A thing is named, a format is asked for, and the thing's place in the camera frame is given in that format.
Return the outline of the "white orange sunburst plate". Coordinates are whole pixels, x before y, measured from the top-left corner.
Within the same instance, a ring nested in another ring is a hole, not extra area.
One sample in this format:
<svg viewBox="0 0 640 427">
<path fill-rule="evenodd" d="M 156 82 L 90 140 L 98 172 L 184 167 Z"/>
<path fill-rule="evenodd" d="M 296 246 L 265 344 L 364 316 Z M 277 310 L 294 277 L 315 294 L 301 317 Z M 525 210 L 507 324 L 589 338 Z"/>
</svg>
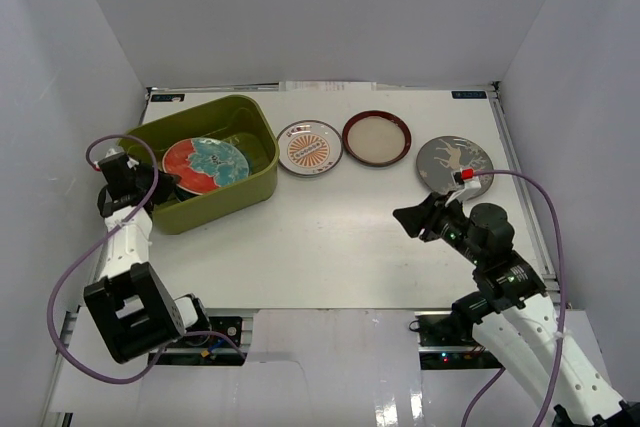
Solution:
<svg viewBox="0 0 640 427">
<path fill-rule="evenodd" d="M 315 177 L 329 172 L 341 161 L 344 147 L 340 134 L 319 120 L 300 120 L 277 136 L 279 165 L 289 174 Z"/>
</svg>

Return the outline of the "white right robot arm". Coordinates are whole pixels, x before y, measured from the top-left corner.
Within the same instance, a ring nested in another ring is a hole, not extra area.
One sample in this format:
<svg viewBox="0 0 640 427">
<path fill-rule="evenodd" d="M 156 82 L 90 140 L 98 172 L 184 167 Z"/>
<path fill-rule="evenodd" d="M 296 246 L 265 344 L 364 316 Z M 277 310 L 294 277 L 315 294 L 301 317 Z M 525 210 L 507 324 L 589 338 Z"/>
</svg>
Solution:
<svg viewBox="0 0 640 427">
<path fill-rule="evenodd" d="M 639 406 L 605 380 L 575 338 L 535 269 L 513 247 L 514 228 L 499 206 L 469 214 L 452 195 L 431 194 L 394 210 L 407 235 L 442 241 L 469 261 L 476 291 L 443 320 L 461 344 L 486 348 L 556 426 L 636 426 Z"/>
</svg>

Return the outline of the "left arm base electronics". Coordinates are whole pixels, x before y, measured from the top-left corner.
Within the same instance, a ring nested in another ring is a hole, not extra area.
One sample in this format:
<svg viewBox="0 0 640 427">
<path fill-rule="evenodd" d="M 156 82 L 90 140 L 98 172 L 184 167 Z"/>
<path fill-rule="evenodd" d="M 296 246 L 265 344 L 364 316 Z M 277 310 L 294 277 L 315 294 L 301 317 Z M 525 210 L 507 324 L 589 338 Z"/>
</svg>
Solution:
<svg viewBox="0 0 640 427">
<path fill-rule="evenodd" d="M 240 367 L 245 363 L 252 340 L 250 317 L 209 317 L 211 330 L 217 335 L 192 336 L 171 344 L 162 354 L 159 365 L 182 367 Z"/>
</svg>

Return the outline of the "teal scalloped plate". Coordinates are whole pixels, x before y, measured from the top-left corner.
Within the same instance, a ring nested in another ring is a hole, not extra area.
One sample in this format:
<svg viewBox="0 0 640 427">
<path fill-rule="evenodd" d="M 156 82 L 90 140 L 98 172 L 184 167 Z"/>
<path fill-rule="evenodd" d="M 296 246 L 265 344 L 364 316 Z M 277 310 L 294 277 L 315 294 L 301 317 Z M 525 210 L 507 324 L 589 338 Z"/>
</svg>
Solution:
<svg viewBox="0 0 640 427">
<path fill-rule="evenodd" d="M 260 143 L 239 144 L 236 148 L 245 157 L 250 174 L 254 175 L 264 170 L 270 163 L 268 154 L 264 151 Z"/>
</svg>

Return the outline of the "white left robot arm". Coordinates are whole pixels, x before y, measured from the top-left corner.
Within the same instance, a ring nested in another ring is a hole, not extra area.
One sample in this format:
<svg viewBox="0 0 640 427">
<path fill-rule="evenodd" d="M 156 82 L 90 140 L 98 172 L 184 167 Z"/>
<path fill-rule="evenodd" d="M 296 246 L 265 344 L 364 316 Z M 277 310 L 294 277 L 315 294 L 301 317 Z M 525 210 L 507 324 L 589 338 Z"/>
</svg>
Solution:
<svg viewBox="0 0 640 427">
<path fill-rule="evenodd" d="M 106 180 L 98 209 L 116 233 L 98 280 L 83 296 L 109 353 L 123 364 L 181 338 L 202 345 L 212 324 L 201 301 L 193 294 L 172 298 L 149 262 L 154 203 L 168 199 L 177 178 L 124 152 L 108 154 L 98 168 Z"/>
</svg>

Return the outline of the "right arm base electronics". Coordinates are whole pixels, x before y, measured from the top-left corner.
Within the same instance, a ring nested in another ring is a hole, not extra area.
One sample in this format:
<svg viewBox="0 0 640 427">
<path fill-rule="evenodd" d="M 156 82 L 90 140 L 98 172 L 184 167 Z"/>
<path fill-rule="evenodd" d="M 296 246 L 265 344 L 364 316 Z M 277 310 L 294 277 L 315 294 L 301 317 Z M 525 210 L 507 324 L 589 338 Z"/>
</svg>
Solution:
<svg viewBox="0 0 640 427">
<path fill-rule="evenodd" d="M 417 336 L 422 371 L 501 367 L 491 352 L 471 338 L 469 329 L 451 318 L 450 311 L 416 312 L 408 330 Z"/>
</svg>

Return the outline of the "grey deer plate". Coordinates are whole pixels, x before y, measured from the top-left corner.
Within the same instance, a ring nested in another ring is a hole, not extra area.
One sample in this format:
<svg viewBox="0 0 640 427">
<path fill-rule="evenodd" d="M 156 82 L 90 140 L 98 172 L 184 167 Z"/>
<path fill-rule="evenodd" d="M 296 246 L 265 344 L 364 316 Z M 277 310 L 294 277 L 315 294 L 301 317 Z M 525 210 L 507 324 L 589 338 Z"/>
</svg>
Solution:
<svg viewBox="0 0 640 427">
<path fill-rule="evenodd" d="M 456 136 L 439 136 L 426 142 L 416 157 L 416 170 L 426 187 L 445 194 L 456 187 L 454 173 L 460 170 L 489 171 L 489 155 L 477 143 Z"/>
</svg>

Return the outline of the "white plate red green rim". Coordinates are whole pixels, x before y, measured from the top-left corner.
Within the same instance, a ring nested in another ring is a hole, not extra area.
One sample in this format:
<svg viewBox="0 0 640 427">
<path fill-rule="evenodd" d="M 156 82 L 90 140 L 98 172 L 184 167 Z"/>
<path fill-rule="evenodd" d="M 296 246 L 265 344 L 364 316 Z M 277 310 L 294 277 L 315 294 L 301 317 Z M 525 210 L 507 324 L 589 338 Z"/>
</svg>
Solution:
<svg viewBox="0 0 640 427">
<path fill-rule="evenodd" d="M 173 189 L 173 192 L 174 192 L 174 196 L 175 196 L 175 198 L 176 198 L 179 202 L 184 202 L 184 201 L 187 201 L 187 200 L 190 200 L 190 199 L 192 199 L 192 198 L 196 197 L 196 194 L 193 194 L 193 193 L 191 193 L 191 192 L 189 192 L 189 191 L 187 191 L 187 190 L 185 190 L 185 189 L 182 189 L 182 188 L 181 188 L 181 187 L 179 187 L 179 186 L 176 186 L 176 187 Z"/>
</svg>

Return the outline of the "red teal crane plate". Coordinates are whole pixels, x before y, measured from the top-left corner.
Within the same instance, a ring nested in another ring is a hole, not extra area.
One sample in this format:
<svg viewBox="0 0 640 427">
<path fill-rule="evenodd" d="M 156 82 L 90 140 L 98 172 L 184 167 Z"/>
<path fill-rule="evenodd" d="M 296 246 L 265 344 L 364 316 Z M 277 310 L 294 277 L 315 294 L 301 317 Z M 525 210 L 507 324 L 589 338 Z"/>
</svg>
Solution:
<svg viewBox="0 0 640 427">
<path fill-rule="evenodd" d="M 161 165 L 164 172 L 180 175 L 178 186 L 196 196 L 250 176 L 247 161 L 235 146 L 206 137 L 176 142 L 165 152 Z"/>
</svg>

